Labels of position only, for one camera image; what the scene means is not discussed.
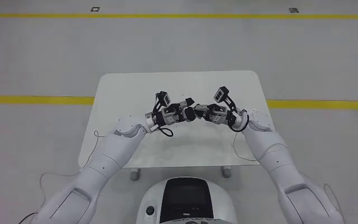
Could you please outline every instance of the black joint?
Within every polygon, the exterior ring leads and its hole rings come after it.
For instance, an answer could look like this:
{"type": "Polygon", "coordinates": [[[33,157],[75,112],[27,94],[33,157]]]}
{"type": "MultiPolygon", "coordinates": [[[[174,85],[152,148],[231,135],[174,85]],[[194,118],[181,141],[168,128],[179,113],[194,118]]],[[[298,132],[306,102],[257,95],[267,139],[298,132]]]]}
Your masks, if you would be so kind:
{"type": "Polygon", "coordinates": [[[204,112],[203,112],[203,111],[194,110],[194,112],[195,112],[195,115],[196,115],[198,118],[202,118],[202,116],[204,116],[204,112]]]}
{"type": "Polygon", "coordinates": [[[195,120],[196,116],[195,116],[195,112],[194,112],[194,108],[186,108],[184,110],[185,115],[186,115],[186,119],[188,119],[189,121],[193,121],[195,120]]]}
{"type": "Polygon", "coordinates": [[[163,114],[161,112],[156,113],[156,124],[158,124],[159,127],[166,125],[163,114]]]}
{"type": "Polygon", "coordinates": [[[191,106],[194,103],[194,100],[192,98],[186,98],[185,99],[187,106],[191,106]]]}
{"type": "Polygon", "coordinates": [[[227,120],[228,120],[228,126],[232,127],[235,122],[236,122],[236,116],[234,116],[231,111],[228,111],[228,116],[227,116],[227,120]]]}

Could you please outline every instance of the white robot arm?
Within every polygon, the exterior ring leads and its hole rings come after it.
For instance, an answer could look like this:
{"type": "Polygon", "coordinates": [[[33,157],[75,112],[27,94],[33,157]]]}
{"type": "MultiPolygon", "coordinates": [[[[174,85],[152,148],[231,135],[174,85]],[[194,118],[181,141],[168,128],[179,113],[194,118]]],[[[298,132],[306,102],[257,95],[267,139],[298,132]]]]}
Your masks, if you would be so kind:
{"type": "Polygon", "coordinates": [[[160,130],[168,135],[161,126],[195,119],[193,108],[188,108],[194,103],[191,98],[170,105],[166,92],[156,97],[158,102],[151,113],[119,120],[116,129],[100,142],[89,163],[35,214],[31,223],[88,224],[95,214],[99,193],[127,164],[147,133],[160,130]]]}
{"type": "MultiPolygon", "coordinates": [[[[221,87],[214,99],[224,101],[236,117],[230,128],[242,131],[253,156],[270,175],[288,224],[344,224],[324,190],[297,170],[285,141],[270,129],[268,116],[257,111],[249,116],[245,110],[238,112],[228,93],[227,88],[221,87]]],[[[211,114],[209,120],[215,123],[218,115],[211,114]]]]}

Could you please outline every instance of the gray floor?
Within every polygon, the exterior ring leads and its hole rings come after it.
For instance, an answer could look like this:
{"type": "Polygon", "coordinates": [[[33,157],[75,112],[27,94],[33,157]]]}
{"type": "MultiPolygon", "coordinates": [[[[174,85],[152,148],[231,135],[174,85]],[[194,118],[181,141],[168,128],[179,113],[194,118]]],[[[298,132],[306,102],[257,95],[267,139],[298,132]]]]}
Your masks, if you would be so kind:
{"type": "MultiPolygon", "coordinates": [[[[0,0],[0,13],[357,14],[353,0],[0,0]]],[[[268,99],[358,100],[358,20],[0,18],[0,95],[94,96],[106,73],[252,70],[268,99]]],[[[42,201],[39,176],[72,174],[90,106],[0,105],[0,219],[17,223],[42,201]]],[[[271,110],[298,168],[338,196],[358,222],[358,112],[271,110]]],[[[121,170],[91,223],[134,223],[156,182],[199,176],[226,189],[240,223],[285,223],[260,166],[121,170]]],[[[46,176],[50,197],[70,178],[46,176]]]]}

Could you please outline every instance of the yellow stripe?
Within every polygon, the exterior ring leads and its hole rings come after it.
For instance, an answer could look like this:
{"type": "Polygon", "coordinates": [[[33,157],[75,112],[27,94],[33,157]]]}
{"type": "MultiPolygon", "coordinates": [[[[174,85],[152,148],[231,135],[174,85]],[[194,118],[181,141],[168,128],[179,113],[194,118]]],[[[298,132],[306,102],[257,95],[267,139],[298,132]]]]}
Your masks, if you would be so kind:
{"type": "Polygon", "coordinates": [[[94,100],[80,96],[0,96],[0,104],[92,105],[94,100]]]}
{"type": "Polygon", "coordinates": [[[358,15],[341,14],[101,14],[101,13],[0,13],[3,18],[255,18],[286,19],[344,19],[357,20],[358,15]]]}
{"type": "MultiPolygon", "coordinates": [[[[92,105],[94,97],[81,96],[0,96],[0,104],[92,105]]],[[[330,100],[267,100],[277,109],[348,109],[358,110],[358,101],[330,100]]]]}
{"type": "Polygon", "coordinates": [[[349,109],[358,110],[358,101],[335,100],[266,100],[269,108],[280,109],[349,109]]]}

